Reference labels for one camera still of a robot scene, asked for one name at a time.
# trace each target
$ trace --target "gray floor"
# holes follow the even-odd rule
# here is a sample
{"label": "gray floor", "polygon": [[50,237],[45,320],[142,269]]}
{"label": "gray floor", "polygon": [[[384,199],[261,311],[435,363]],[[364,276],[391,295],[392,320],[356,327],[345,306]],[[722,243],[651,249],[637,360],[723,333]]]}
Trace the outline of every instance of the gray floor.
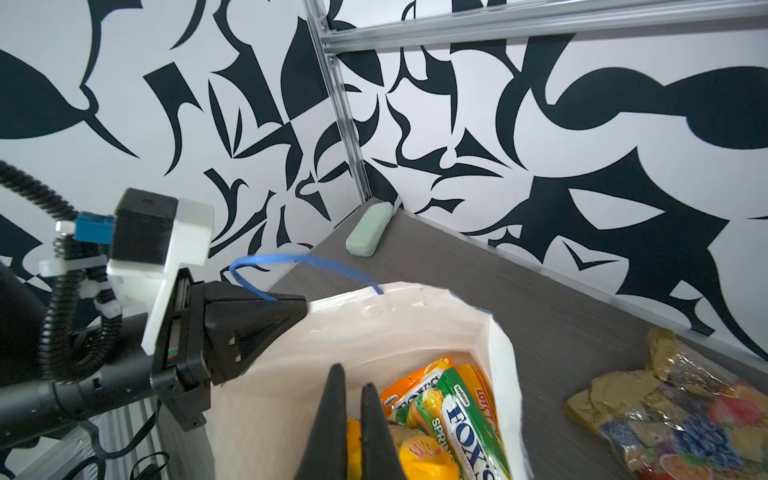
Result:
{"label": "gray floor", "polygon": [[[401,280],[445,287],[470,305],[493,312],[515,346],[523,434],[537,478],[633,478],[607,443],[565,417],[562,406],[595,376],[643,368],[649,323],[402,212],[392,219],[373,257],[353,257],[344,242],[364,210],[347,218],[314,254],[379,283]],[[316,300],[360,287],[338,273],[298,265],[271,291]],[[697,349],[756,386],[768,386],[762,373]]]}

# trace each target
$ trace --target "aluminum frame rail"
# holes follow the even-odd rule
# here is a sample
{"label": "aluminum frame rail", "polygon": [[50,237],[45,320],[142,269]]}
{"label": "aluminum frame rail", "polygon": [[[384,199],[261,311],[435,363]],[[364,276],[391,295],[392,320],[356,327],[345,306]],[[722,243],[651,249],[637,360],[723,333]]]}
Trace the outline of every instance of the aluminum frame rail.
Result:
{"label": "aluminum frame rail", "polygon": [[349,102],[344,91],[341,65],[339,65],[339,60],[335,55],[327,54],[323,51],[323,46],[320,42],[321,34],[328,31],[323,0],[303,1],[306,8],[306,22],[310,30],[315,53],[317,54],[320,72],[323,74],[323,81],[326,84],[328,96],[331,99],[333,113],[336,115],[336,125],[339,127],[339,134],[341,135],[341,140],[349,160],[349,172],[355,181],[360,203],[363,204],[371,197],[371,187],[368,185],[366,166],[362,161],[362,152],[360,151],[357,128],[352,118],[352,110],[349,108]]}
{"label": "aluminum frame rail", "polygon": [[508,0],[404,22],[326,29],[325,54],[768,15],[768,0]]}

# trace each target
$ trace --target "orange candy package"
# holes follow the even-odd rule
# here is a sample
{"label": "orange candy package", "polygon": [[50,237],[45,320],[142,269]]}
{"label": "orange candy package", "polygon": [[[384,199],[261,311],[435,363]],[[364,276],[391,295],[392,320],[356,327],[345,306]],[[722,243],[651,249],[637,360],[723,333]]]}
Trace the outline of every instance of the orange candy package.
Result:
{"label": "orange candy package", "polygon": [[435,388],[442,373],[451,367],[453,367],[451,357],[443,356],[383,390],[379,398],[384,407],[384,416],[389,416],[393,410],[408,406],[424,390]]}

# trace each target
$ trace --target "abstract black pattern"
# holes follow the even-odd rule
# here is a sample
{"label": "abstract black pattern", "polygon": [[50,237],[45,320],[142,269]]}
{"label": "abstract black pattern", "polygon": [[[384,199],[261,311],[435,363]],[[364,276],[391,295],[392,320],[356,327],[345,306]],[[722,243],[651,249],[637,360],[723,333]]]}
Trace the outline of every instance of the abstract black pattern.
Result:
{"label": "abstract black pattern", "polygon": [[237,50],[238,56],[229,67],[215,73],[232,82],[243,92],[251,110],[253,110],[253,114],[256,116],[256,122],[259,126],[268,122],[283,124],[272,92],[270,92],[269,87],[266,85],[266,79],[259,66],[256,54],[253,53],[250,45],[242,42],[232,33],[227,23],[227,8],[230,2],[231,0],[222,0],[221,5],[214,13],[214,20],[222,35]]}
{"label": "abstract black pattern", "polygon": [[224,228],[219,232],[219,234],[216,235],[213,240],[211,240],[212,242],[215,242],[216,240],[219,240],[225,233],[230,231],[230,228],[232,228],[232,225],[235,223],[235,218],[237,218],[237,189],[243,185],[247,187],[248,184],[245,183],[245,180],[242,178],[238,178],[232,183],[232,185],[227,185],[227,182],[224,181],[224,179],[213,168],[206,170],[205,176],[210,178],[210,181],[216,185],[216,188],[218,188],[219,192],[221,192],[221,196],[224,197],[224,201],[227,202],[227,224],[224,225]]}
{"label": "abstract black pattern", "polygon": [[[410,3],[402,13],[402,20],[405,20],[409,11],[413,11],[415,17],[416,2]],[[404,48],[400,48],[400,69],[397,74],[397,79],[392,88],[389,89],[389,93],[394,92],[400,82],[407,78],[411,83],[418,88],[430,94],[438,95],[450,95],[451,97],[451,129],[456,122],[456,105],[458,101],[458,92],[456,90],[456,78],[453,72],[453,64],[450,61],[440,61],[432,57],[426,48],[421,47],[422,53],[426,63],[426,80],[417,80],[411,75],[406,64],[406,51]]]}
{"label": "abstract black pattern", "polygon": [[303,152],[299,145],[299,139],[296,138],[296,132],[293,131],[293,125],[288,123],[278,128],[271,134],[262,138],[255,144],[246,148],[239,154],[235,155],[235,158],[246,158],[258,154],[262,150],[273,145],[290,145],[288,150],[288,156],[286,157],[286,189],[293,185],[296,179],[296,175],[299,173],[301,167],[301,160],[303,158]]}
{"label": "abstract black pattern", "polygon": [[[330,8],[328,8],[328,14],[326,15],[328,26],[333,30],[349,30],[350,28],[355,28],[355,25],[336,20],[340,8],[341,0],[331,0]],[[365,78],[367,81],[382,87],[384,86],[381,62],[379,62],[379,56],[375,51],[345,51],[340,53],[338,57],[350,70]],[[359,89],[353,85],[350,85],[350,87],[359,91]]]}
{"label": "abstract black pattern", "polygon": [[42,73],[3,50],[0,72],[0,138],[42,137],[83,121],[113,147],[136,157],[96,118],[98,103],[85,84],[80,89],[89,106],[78,110]]}
{"label": "abstract black pattern", "polygon": [[204,12],[205,12],[205,0],[196,0],[189,25],[187,25],[187,27],[184,29],[184,33],[181,34],[179,39],[176,41],[176,43],[174,43],[174,46],[171,48],[176,48],[190,39],[194,31],[197,30],[197,26],[200,24],[200,20],[203,19]]}
{"label": "abstract black pattern", "polygon": [[83,74],[83,85],[91,76],[96,65],[99,47],[101,46],[101,22],[115,10],[123,8],[141,8],[141,0],[89,0],[88,9],[91,11],[91,53],[88,56],[88,66]]}
{"label": "abstract black pattern", "polygon": [[494,157],[491,152],[480,145],[480,142],[466,129],[462,135],[462,140],[456,145],[456,157],[480,157],[497,164],[504,164],[504,162]]}
{"label": "abstract black pattern", "polygon": [[163,105],[165,114],[168,116],[170,128],[174,132],[174,158],[170,161],[168,175],[179,163],[181,159],[181,124],[179,122],[179,107],[182,104],[192,104],[200,108],[197,99],[192,90],[181,75],[179,68],[175,63],[165,65],[144,76],[150,88],[157,95],[157,99]]}
{"label": "abstract black pattern", "polygon": [[216,132],[219,134],[219,138],[221,139],[224,148],[227,149],[227,153],[232,157],[232,145],[230,144],[230,135],[227,132],[227,123],[224,120],[224,115],[221,113],[219,98],[216,96],[216,92],[214,91],[214,87],[210,84],[210,81],[208,81],[208,101],[210,102],[210,114],[214,117]]}
{"label": "abstract black pattern", "polygon": [[280,247],[286,243],[290,243],[290,237],[288,236],[288,230],[286,229],[286,208],[280,208],[280,225],[277,227],[277,246]]}
{"label": "abstract black pattern", "polygon": [[42,242],[2,215],[0,215],[0,228],[2,228],[3,238],[7,240],[0,255],[12,259],[11,263],[6,266],[13,270],[13,273],[18,278],[22,280],[31,279],[33,277],[32,274],[24,268],[24,257],[27,256],[27,253],[42,245]]}
{"label": "abstract black pattern", "polygon": [[498,100],[496,110],[498,142],[504,148],[504,152],[523,168],[525,166],[518,158],[514,139],[515,122],[520,104],[523,102],[525,94],[534,89],[535,84],[546,85],[554,63],[573,37],[573,35],[552,35],[529,38],[525,48],[523,71],[509,82]]}
{"label": "abstract black pattern", "polygon": [[[664,214],[621,229],[599,230],[580,214],[569,189],[627,198],[664,210]],[[552,211],[558,215],[548,214]],[[619,295],[644,296],[679,307],[680,300],[669,294],[680,280],[688,282],[712,303],[739,340],[756,350],[755,353],[768,357],[730,318],[717,282],[717,267],[707,250],[727,221],[692,209],[656,187],[645,174],[637,150],[591,174],[566,178],[535,177],[528,200],[497,224],[467,234],[479,235],[517,224],[535,225],[535,228],[524,227],[519,239],[508,238],[508,242],[525,248],[540,261],[544,260],[549,245],[557,236],[572,239],[592,250],[628,258],[630,269],[617,292]],[[688,319],[697,332],[705,335],[713,332],[695,314]]]}
{"label": "abstract black pattern", "polygon": [[315,171],[317,171],[317,164],[320,162],[320,156],[331,148],[333,145],[341,141],[341,134],[336,124],[331,124],[317,141],[315,146]]}
{"label": "abstract black pattern", "polygon": [[568,249],[568,252],[571,254],[571,258],[573,258],[574,262],[576,263],[576,268],[578,268],[580,272],[582,270],[586,270],[587,268],[592,268],[593,266],[604,265],[606,263],[611,263],[611,262],[615,262],[616,261],[616,260],[594,260],[594,261],[591,261],[591,262],[584,262],[578,256],[578,254],[576,252],[574,252],[574,249],[572,249],[570,245],[568,245],[565,242],[563,242],[563,245],[565,245],[565,248]]}
{"label": "abstract black pattern", "polygon": [[355,128],[357,128],[357,139],[360,142],[360,147],[368,143],[368,140],[373,137],[376,132],[376,126],[379,125],[379,99],[376,99],[376,109],[371,114],[371,118],[368,120],[358,121],[355,120]]}
{"label": "abstract black pattern", "polygon": [[[623,111],[676,115],[709,144],[751,150],[768,147],[767,82],[768,68],[761,67],[705,71],[667,86],[635,70],[603,68],[576,80],[556,104],[540,105],[571,130],[598,127]],[[532,90],[538,100],[544,85],[537,81]]]}
{"label": "abstract black pattern", "polygon": [[410,167],[415,170],[422,170],[425,172],[429,172],[431,174],[438,174],[440,177],[436,179],[435,182],[432,184],[433,187],[440,181],[445,180],[446,178],[452,178],[452,177],[466,177],[471,175],[479,175],[484,177],[500,177],[499,174],[493,171],[486,170],[481,167],[476,167],[474,165],[457,163],[453,167],[449,167],[449,168],[440,167],[440,158],[447,150],[446,147],[439,148],[438,150],[429,152],[427,155],[424,155],[423,157],[416,158],[413,160],[406,158],[402,154],[402,145],[406,142],[406,138],[411,133],[411,124],[408,121],[408,118],[406,118],[405,115],[395,110],[392,107],[392,105],[389,104],[388,101],[387,101],[387,108],[389,109],[389,113],[395,119],[397,124],[400,126],[400,130],[402,131],[402,135],[400,136],[400,142],[397,144],[397,148],[395,150],[395,158],[397,159],[397,164],[402,165],[403,167]]}
{"label": "abstract black pattern", "polygon": [[426,205],[426,207],[422,208],[418,212],[413,212],[414,214],[423,214],[427,210],[429,210],[432,207],[442,208],[446,212],[453,213],[454,210],[456,210],[456,207],[461,204],[461,202],[465,201],[463,198],[451,198],[448,200],[438,200],[436,198],[432,198],[429,203]]}
{"label": "abstract black pattern", "polygon": [[[211,258],[213,255],[216,255],[224,248],[228,247],[232,242],[237,240],[238,238],[242,237],[246,233],[250,232],[254,228],[256,228],[257,225],[264,222],[266,220],[266,205],[270,202],[270,198],[275,194],[273,191],[269,191],[266,194],[266,200],[264,201],[264,206],[261,210],[257,211],[253,215],[251,215],[250,219],[243,225],[236,233],[232,234],[229,238],[226,240],[223,240],[219,242],[217,245],[210,248],[208,251],[208,258]],[[261,235],[263,234],[263,231],[260,229],[257,231],[256,235],[254,235],[254,239],[258,236],[259,242],[261,239]]]}
{"label": "abstract black pattern", "polygon": [[328,98],[310,29],[301,18],[296,20],[296,34],[283,63],[280,87],[288,118],[291,119]]}
{"label": "abstract black pattern", "polygon": [[325,203],[323,202],[323,196],[320,195],[319,192],[312,192],[311,194],[308,194],[308,195],[304,195],[301,193],[301,189],[304,188],[305,185],[309,185],[313,183],[315,183],[315,180],[312,179],[312,175],[309,175],[305,180],[300,181],[299,184],[296,185],[296,198],[300,198],[301,200],[304,200],[308,204],[312,205],[313,207],[315,207],[315,210],[320,212],[320,214],[326,218],[326,220],[330,220],[331,217],[328,214],[328,209],[326,208]]}

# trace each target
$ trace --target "blue bag handle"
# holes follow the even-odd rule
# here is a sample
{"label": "blue bag handle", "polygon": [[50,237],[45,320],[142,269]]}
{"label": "blue bag handle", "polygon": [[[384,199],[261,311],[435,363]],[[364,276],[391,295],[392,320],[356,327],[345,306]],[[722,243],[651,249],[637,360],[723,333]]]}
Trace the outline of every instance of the blue bag handle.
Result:
{"label": "blue bag handle", "polygon": [[249,265],[256,266],[260,264],[291,263],[291,262],[301,262],[317,268],[325,268],[328,270],[333,270],[335,272],[341,273],[342,275],[346,275],[350,278],[360,280],[366,285],[372,286],[373,289],[376,291],[376,293],[378,293],[379,295],[384,294],[384,291],[381,289],[378,283],[374,282],[373,280],[363,275],[362,273],[358,272],[357,270],[353,270],[351,268],[343,266],[341,263],[336,263],[332,260],[317,258],[313,255],[309,255],[308,253],[303,255],[295,254],[295,253],[266,253],[264,255],[249,255],[248,257],[240,257],[237,260],[233,261],[232,264],[230,265],[230,273],[232,273],[232,277],[234,277],[234,279],[241,286],[244,286],[245,288],[255,293],[256,295],[260,296],[261,298],[265,300],[277,300],[270,294],[263,292],[257,289],[255,286],[251,285],[248,280],[245,280],[243,276],[237,272],[237,268],[241,266],[249,266]]}

